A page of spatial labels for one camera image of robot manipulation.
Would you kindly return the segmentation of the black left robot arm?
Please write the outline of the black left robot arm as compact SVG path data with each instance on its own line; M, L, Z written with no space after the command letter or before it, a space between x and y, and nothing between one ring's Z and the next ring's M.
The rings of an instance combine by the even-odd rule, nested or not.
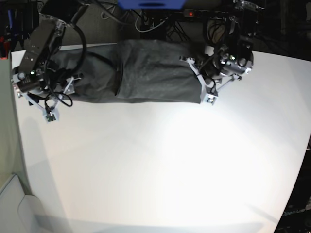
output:
M254 64L253 45L259 12L265 0L234 0L225 18L224 34L216 42L214 54L207 58L199 72L214 80L223 77L241 79Z

